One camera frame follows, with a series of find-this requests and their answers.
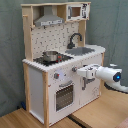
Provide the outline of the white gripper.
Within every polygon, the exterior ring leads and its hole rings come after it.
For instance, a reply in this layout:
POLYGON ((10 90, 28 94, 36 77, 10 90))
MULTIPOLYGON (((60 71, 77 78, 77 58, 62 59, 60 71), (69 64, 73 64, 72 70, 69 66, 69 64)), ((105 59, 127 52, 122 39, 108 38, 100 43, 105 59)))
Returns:
POLYGON ((97 69, 99 68, 99 65, 87 65, 85 67, 79 68, 77 70, 77 74, 85 77, 87 79, 92 79, 95 77, 95 73, 97 71, 97 69))

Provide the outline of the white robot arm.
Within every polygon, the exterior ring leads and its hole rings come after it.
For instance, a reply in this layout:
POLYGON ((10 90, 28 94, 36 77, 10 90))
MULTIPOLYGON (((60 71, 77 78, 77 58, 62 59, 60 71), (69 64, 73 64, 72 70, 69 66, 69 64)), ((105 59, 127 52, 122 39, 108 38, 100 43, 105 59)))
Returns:
POLYGON ((103 67, 98 64, 90 64, 85 67, 79 68, 77 74, 86 79, 101 79, 109 87, 124 93, 128 93, 128 87, 120 84, 121 69, 113 69, 109 67, 103 67))

